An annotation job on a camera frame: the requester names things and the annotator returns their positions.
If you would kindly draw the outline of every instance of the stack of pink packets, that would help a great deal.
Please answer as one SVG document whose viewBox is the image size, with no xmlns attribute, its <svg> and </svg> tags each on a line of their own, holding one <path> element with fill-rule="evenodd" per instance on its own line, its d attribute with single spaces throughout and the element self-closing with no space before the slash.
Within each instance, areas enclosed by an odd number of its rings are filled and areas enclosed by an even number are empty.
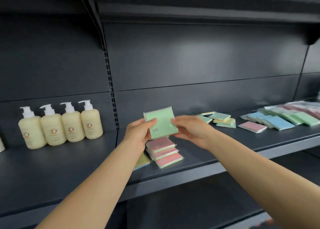
<svg viewBox="0 0 320 229">
<path fill-rule="evenodd" d="M 151 159 L 155 161 L 159 168 L 164 168 L 175 162 L 181 161 L 184 157 L 180 155 L 179 150 L 175 147 L 169 138 L 163 137 L 148 141 L 146 150 Z"/>
</svg>

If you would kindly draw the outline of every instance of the bottle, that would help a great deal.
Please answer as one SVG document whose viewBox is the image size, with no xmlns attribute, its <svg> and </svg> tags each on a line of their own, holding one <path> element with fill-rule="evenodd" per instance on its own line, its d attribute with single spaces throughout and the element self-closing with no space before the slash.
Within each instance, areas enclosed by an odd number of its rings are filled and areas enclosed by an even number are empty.
<svg viewBox="0 0 320 229">
<path fill-rule="evenodd" d="M 81 113 L 84 133 L 88 139 L 96 139 L 103 133 L 99 111 L 93 108 L 90 100 L 83 100 L 78 103 L 82 102 L 85 102 L 84 110 Z"/>
<path fill-rule="evenodd" d="M 0 152 L 3 152 L 5 150 L 5 146 L 2 143 L 2 140 L 0 138 Z"/>
<path fill-rule="evenodd" d="M 41 118 L 42 128 L 51 146 L 61 145 L 66 142 L 66 133 L 62 124 L 61 114 L 56 114 L 51 104 L 43 105 L 40 109 L 45 108 L 45 116 Z"/>
<path fill-rule="evenodd" d="M 62 123 L 66 132 L 66 137 L 70 142 L 81 141 L 85 138 L 81 115 L 79 111 L 75 111 L 71 102 L 61 103 L 66 105 L 66 113 L 62 115 Z"/>
<path fill-rule="evenodd" d="M 19 121 L 18 125 L 22 136 L 29 149 L 38 149 L 47 145 L 45 134 L 41 127 L 41 117 L 35 116 L 29 106 L 20 107 L 23 109 L 23 119 Z"/>
</svg>

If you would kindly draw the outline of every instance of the person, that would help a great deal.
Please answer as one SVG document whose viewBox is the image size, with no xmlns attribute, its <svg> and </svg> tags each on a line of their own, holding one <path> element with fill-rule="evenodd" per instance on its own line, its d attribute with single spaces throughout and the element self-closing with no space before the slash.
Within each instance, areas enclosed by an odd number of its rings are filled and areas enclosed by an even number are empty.
<svg viewBox="0 0 320 229">
<path fill-rule="evenodd" d="M 150 138 L 156 119 L 127 126 L 123 141 L 37 229 L 103 229 Z M 174 136 L 209 150 L 229 174 L 283 228 L 320 227 L 320 188 L 217 131 L 196 116 L 172 119 Z"/>
</svg>

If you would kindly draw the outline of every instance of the forearm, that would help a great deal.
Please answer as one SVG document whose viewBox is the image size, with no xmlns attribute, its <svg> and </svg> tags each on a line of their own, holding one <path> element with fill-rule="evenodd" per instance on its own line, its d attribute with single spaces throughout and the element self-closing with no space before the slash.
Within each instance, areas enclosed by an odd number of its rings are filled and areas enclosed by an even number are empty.
<svg viewBox="0 0 320 229">
<path fill-rule="evenodd" d="M 214 130 L 208 150 L 262 208 L 285 228 L 320 225 L 320 188 Z"/>
<path fill-rule="evenodd" d="M 122 142 L 37 228 L 105 228 L 139 156 Z"/>
</svg>

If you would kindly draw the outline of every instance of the pump nozzle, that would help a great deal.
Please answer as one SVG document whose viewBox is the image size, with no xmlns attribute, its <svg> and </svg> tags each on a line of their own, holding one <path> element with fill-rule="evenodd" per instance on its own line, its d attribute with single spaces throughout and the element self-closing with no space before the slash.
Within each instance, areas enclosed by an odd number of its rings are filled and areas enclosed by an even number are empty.
<svg viewBox="0 0 320 229">
<path fill-rule="evenodd" d="M 65 102 L 65 103 L 61 103 L 61 104 L 65 104 L 66 105 L 66 112 L 67 113 L 73 113 L 75 110 L 75 108 L 72 106 L 71 102 Z"/>
<path fill-rule="evenodd" d="M 91 110 L 91 109 L 94 109 L 92 104 L 90 103 L 90 100 L 82 100 L 82 101 L 79 101 L 78 103 L 85 103 L 84 105 L 84 109 L 85 110 Z"/>
<path fill-rule="evenodd" d="M 53 115 L 53 114 L 55 114 L 54 109 L 51 108 L 51 104 L 43 105 L 43 106 L 40 107 L 40 109 L 43 109 L 43 108 L 45 108 L 45 110 L 44 110 L 44 114 L 45 115 Z"/>
<path fill-rule="evenodd" d="M 20 109 L 23 109 L 23 117 L 24 118 L 31 118 L 34 117 L 34 112 L 30 110 L 29 106 L 25 106 L 25 107 L 20 107 Z"/>
</svg>

